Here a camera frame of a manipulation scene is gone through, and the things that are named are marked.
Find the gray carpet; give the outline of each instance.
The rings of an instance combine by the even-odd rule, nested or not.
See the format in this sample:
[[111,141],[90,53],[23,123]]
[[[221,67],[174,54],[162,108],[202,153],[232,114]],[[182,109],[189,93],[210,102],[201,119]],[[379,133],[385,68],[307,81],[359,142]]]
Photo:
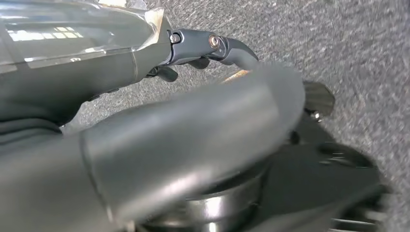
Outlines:
[[[338,140],[372,156],[397,191],[385,225],[410,231],[410,24],[406,0],[148,0],[163,6],[176,27],[238,38],[262,60],[297,68],[327,84],[337,107],[323,125]],[[236,69],[179,67],[168,84],[140,84],[88,102],[66,128],[77,130],[130,106],[214,83]]]

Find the bolt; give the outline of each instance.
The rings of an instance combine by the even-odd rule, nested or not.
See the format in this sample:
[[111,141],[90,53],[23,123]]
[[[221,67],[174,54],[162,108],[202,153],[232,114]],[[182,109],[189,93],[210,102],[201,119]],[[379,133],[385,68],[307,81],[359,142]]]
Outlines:
[[181,41],[181,37],[175,33],[169,36],[169,40],[171,41],[171,43],[176,44]]
[[217,49],[219,47],[219,38],[217,35],[211,34],[209,36],[209,45],[213,49]]

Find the screw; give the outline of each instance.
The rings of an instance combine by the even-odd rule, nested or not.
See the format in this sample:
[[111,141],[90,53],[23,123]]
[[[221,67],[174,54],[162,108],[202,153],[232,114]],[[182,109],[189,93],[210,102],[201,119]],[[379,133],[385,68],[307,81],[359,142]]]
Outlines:
[[176,44],[181,41],[181,37],[175,33],[169,36],[169,40],[171,41],[171,43]]
[[219,47],[219,38],[217,35],[211,34],[209,36],[209,45],[213,49],[217,49]]

